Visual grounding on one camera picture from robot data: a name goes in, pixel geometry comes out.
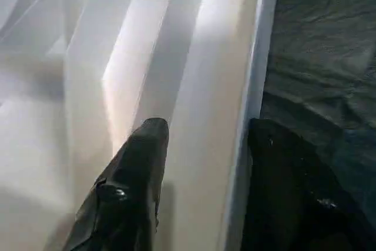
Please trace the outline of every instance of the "dark fabric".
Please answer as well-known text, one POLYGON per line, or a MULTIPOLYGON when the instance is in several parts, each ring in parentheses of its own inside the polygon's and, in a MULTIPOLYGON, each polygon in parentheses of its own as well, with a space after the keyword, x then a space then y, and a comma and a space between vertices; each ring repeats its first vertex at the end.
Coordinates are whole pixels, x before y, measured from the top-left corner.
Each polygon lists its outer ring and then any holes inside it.
POLYGON ((317 147, 376 226, 376 0, 277 0, 261 117, 317 147))

